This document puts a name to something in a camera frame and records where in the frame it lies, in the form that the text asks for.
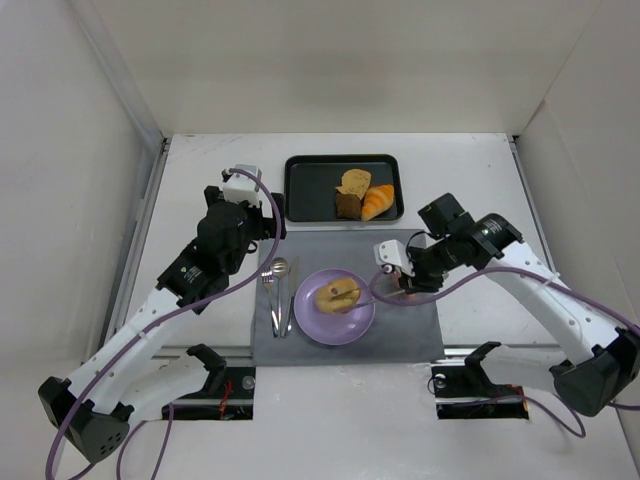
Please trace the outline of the silver metal tongs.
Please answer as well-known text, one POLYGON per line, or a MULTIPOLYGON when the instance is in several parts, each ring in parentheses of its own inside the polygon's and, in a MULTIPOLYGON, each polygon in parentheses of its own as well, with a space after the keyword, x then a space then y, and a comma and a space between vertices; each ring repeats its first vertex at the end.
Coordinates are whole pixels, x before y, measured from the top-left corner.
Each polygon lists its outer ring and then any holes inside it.
POLYGON ((401 275, 399 273, 383 274, 381 277, 382 283, 379 285, 380 290, 377 292, 374 292, 372 287, 368 286, 366 282, 359 278, 355 273, 344 271, 337 275, 334 280, 342 277, 354 278, 361 288, 361 297, 353 308, 359 308, 360 306, 375 303, 380 298, 402 298, 406 294, 400 286, 401 275))

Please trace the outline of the round donut bread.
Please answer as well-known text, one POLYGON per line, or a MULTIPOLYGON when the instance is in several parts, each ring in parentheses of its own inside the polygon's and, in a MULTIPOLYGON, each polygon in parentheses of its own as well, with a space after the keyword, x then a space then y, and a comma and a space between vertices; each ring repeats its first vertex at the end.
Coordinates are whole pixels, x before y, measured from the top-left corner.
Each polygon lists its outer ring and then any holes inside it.
POLYGON ((361 297, 361 288, 352 277, 333 280, 315 293, 315 305, 325 314, 343 313, 353 308, 361 297))

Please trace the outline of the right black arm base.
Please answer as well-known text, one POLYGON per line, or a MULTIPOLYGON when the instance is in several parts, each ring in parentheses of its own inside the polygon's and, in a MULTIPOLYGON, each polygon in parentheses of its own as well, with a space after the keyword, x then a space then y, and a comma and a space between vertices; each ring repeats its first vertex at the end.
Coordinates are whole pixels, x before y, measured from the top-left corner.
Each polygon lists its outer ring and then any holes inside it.
POLYGON ((465 378, 473 396, 494 398, 500 393, 500 388, 489 379, 482 367, 487 355, 500 346, 500 342, 486 342, 465 358, 465 378))

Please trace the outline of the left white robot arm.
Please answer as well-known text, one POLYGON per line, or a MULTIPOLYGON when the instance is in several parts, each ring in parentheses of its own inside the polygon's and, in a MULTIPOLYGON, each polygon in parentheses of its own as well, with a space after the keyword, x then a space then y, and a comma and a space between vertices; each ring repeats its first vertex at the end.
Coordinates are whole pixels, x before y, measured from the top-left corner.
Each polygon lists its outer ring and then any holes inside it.
POLYGON ((203 344, 188 348, 174 368, 149 376, 142 370, 177 332, 177 316, 199 315, 231 292, 231 276, 258 242, 268 240, 276 247, 285 238, 284 196, 269 194, 273 215, 267 217, 260 190, 255 184, 238 191, 207 187, 207 212, 195 238, 158 277, 136 313, 75 371, 64 378, 50 376, 39 387, 57 440, 67 440, 89 464, 109 457, 146 413, 221 384, 226 362, 203 344))

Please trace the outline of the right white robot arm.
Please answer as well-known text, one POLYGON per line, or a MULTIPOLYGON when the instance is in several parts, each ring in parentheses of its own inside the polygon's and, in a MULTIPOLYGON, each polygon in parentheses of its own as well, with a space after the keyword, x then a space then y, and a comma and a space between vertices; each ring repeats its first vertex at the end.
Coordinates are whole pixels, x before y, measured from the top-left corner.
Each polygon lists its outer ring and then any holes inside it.
POLYGON ((529 386, 556 395, 569 408, 594 417, 639 375, 639 327, 571 290, 553 274, 504 217, 479 220, 457 205, 431 204, 419 215, 433 245, 408 244, 400 285, 408 293, 442 298, 445 276, 474 268, 515 298, 555 339, 556 348, 528 350, 488 341, 434 379, 442 398, 496 398, 529 386))

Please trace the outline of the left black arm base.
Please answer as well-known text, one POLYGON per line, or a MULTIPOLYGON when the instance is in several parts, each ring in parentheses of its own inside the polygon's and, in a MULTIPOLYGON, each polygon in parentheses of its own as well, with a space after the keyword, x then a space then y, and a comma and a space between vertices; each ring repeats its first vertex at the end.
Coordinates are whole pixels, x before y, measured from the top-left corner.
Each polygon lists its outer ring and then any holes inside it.
POLYGON ((207 371, 207 377, 201 392, 214 394, 224 383, 227 361, 205 344, 198 344, 187 350, 189 356, 197 358, 207 371))

